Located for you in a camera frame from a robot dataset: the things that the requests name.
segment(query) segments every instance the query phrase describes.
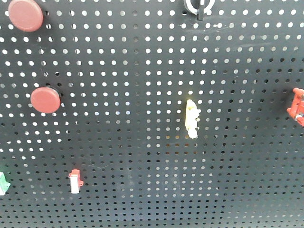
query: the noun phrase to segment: red plastic clip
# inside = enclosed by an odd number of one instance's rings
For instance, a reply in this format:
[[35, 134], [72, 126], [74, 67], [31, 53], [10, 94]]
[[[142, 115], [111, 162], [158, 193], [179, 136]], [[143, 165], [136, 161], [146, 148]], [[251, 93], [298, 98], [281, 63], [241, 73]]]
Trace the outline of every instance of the red plastic clip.
[[68, 177], [70, 179], [71, 193], [78, 194], [80, 187], [84, 184], [84, 182], [80, 180], [80, 170], [73, 169]]
[[304, 127], [304, 90], [294, 88], [294, 101], [290, 108], [287, 108], [289, 115]]

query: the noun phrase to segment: yellow clip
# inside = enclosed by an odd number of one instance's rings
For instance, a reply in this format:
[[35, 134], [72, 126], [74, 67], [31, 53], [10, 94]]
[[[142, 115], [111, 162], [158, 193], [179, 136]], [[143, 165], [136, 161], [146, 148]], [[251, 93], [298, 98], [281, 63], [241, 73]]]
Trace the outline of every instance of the yellow clip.
[[197, 118], [199, 115], [200, 109], [197, 109], [196, 104], [192, 100], [187, 100], [185, 126], [189, 137], [192, 139], [196, 139], [198, 137], [197, 129], [198, 121], [200, 120]]

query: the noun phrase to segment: green clip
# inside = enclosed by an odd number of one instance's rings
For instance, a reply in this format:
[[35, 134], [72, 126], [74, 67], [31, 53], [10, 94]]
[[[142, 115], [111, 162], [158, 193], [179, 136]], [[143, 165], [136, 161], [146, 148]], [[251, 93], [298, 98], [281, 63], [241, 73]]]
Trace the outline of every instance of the green clip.
[[9, 187], [10, 183], [6, 182], [4, 173], [0, 172], [0, 196], [4, 196]]

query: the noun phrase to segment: red button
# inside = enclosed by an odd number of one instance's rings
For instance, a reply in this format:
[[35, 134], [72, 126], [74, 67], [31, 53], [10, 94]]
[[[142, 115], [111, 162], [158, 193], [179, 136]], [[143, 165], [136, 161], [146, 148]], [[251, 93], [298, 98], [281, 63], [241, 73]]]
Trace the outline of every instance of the red button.
[[43, 13], [34, 0], [12, 0], [9, 4], [9, 19], [20, 30], [33, 32], [41, 27]]
[[60, 107], [60, 97], [55, 89], [41, 87], [35, 89], [30, 97], [33, 107], [41, 113], [53, 113]]

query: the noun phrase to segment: perforated metal panel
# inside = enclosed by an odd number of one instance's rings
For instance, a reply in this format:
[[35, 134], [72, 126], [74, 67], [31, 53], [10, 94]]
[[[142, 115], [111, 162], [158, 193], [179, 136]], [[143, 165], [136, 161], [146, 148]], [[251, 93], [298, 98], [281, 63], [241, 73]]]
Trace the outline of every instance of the perforated metal panel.
[[[38, 0], [14, 28], [0, 1], [3, 228], [303, 227], [302, 0]], [[40, 114], [31, 92], [61, 94]], [[185, 104], [201, 109], [189, 139]], [[68, 174], [85, 184], [70, 193]]]

